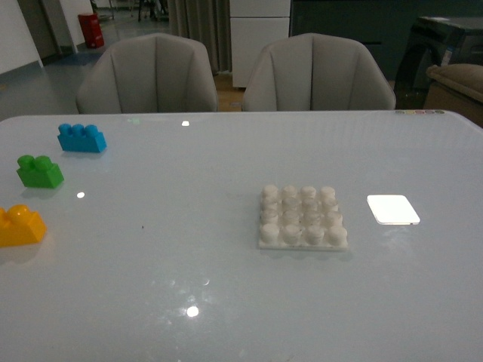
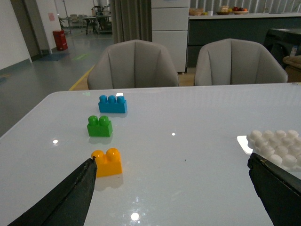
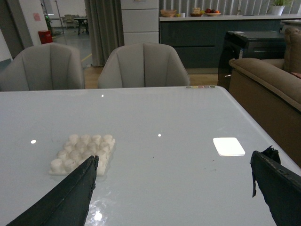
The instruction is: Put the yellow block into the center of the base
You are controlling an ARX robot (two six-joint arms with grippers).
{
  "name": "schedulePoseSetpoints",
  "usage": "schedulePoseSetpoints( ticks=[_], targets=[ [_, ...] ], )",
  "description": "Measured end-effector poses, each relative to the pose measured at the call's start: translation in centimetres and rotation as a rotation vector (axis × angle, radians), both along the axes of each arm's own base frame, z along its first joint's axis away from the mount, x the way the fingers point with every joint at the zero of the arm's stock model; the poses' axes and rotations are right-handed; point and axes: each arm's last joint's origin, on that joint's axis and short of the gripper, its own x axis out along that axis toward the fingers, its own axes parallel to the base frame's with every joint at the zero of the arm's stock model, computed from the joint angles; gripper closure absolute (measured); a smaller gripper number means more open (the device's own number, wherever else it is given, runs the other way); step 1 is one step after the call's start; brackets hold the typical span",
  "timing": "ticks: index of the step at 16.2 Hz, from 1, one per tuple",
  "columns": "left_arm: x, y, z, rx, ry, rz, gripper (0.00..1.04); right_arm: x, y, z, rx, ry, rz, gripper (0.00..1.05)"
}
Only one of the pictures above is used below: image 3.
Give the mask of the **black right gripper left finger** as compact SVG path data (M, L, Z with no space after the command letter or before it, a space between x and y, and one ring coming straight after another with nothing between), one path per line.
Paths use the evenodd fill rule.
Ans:
M9 226L83 226L95 189L98 156L90 156Z

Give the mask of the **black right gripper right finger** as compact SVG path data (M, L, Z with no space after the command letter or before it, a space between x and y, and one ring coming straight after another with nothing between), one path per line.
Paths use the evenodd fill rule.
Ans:
M278 150L253 151L253 194L258 186L277 226L301 224L301 177L281 165Z

